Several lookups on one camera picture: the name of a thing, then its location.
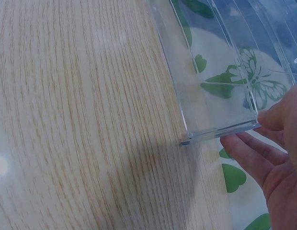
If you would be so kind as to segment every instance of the light wood surface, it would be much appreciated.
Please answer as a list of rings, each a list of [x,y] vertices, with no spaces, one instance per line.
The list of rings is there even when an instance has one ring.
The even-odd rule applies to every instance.
[[[145,0],[0,1],[0,230],[232,229]]]

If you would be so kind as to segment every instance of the clear plastic container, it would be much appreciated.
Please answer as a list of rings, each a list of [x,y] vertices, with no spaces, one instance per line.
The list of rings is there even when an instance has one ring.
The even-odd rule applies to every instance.
[[[258,126],[297,84],[297,0],[148,0],[186,126],[202,140]]]

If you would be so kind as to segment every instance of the fingernail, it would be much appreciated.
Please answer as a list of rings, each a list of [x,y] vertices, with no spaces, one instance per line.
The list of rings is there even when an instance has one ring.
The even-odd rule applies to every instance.
[[[265,115],[266,112],[267,112],[267,110],[261,110],[261,111],[259,112],[259,114],[258,114],[258,116],[257,116],[257,120],[258,120],[259,123],[263,120],[264,115]]]

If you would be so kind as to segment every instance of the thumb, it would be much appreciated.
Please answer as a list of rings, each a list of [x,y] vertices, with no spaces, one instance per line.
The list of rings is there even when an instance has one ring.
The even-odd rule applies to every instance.
[[[258,122],[271,131],[284,130],[284,123],[297,114],[297,85],[294,86],[285,97],[269,110],[263,110],[258,114]]]
[[[257,118],[259,124],[271,131],[284,130],[282,110],[282,103],[279,102],[273,105],[269,110],[260,111]]]

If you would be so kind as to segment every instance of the butterfly pattern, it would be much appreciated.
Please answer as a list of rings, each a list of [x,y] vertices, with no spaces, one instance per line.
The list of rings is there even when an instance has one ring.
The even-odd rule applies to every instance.
[[[268,80],[271,74],[264,74],[262,66],[257,62],[254,50],[240,50],[241,65],[248,73],[248,82],[259,110],[265,109],[268,99],[278,102],[287,93],[287,88],[274,80]]]
[[[266,73],[258,63],[253,49],[242,48],[240,58],[240,65],[230,65],[224,73],[208,78],[201,84],[202,88],[212,95],[228,99],[232,97],[231,91],[235,87],[245,84],[258,110],[267,108],[269,99],[276,103],[283,98],[288,91],[287,87],[271,79],[271,74]],[[247,73],[244,79],[240,77],[243,71]]]

